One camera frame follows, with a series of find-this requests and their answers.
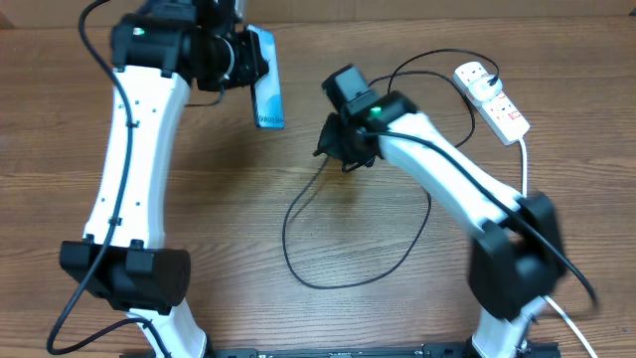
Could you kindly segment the blue Samsung Galaxy smartphone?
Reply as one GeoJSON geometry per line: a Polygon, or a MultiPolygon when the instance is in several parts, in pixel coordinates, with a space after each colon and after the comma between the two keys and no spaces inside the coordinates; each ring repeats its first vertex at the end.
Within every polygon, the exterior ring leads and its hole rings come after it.
{"type": "Polygon", "coordinates": [[[254,124],[258,128],[282,129],[285,125],[279,67],[274,35],[254,25],[246,29],[257,35],[258,53],[268,70],[250,86],[254,124]]]}

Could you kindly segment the white power strip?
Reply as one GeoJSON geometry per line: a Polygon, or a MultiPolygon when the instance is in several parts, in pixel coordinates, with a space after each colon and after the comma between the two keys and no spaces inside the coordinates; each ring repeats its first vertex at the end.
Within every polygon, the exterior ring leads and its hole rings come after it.
{"type": "Polygon", "coordinates": [[[458,67],[453,79],[476,107],[497,137],[510,145],[522,139],[530,129],[530,124],[515,107],[507,95],[501,90],[490,100],[479,103],[474,100],[468,87],[476,80],[489,76],[487,70],[479,62],[469,62],[458,67]]]}

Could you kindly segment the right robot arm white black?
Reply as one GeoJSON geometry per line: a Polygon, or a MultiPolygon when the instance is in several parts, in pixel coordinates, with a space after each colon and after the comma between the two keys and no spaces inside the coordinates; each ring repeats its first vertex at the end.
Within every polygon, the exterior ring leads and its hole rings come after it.
{"type": "Polygon", "coordinates": [[[527,334],[567,266],[557,215],[543,193],[527,198],[481,170],[398,91],[379,95],[348,65],[322,89],[335,110],[317,151],[355,168],[380,157],[411,175],[466,232],[470,289],[482,307],[464,357],[557,357],[527,334]]]}

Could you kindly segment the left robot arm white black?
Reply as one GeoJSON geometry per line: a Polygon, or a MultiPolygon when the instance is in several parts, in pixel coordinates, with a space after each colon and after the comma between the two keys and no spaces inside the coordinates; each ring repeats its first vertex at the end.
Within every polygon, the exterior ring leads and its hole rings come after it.
{"type": "Polygon", "coordinates": [[[192,89],[223,96],[271,73],[255,29],[237,30],[244,12],[241,1],[148,1],[112,28],[101,65],[113,109],[100,187],[60,265],[78,293],[123,311],[154,357],[214,355],[186,300],[190,255],[165,245],[165,193],[192,89]]]}

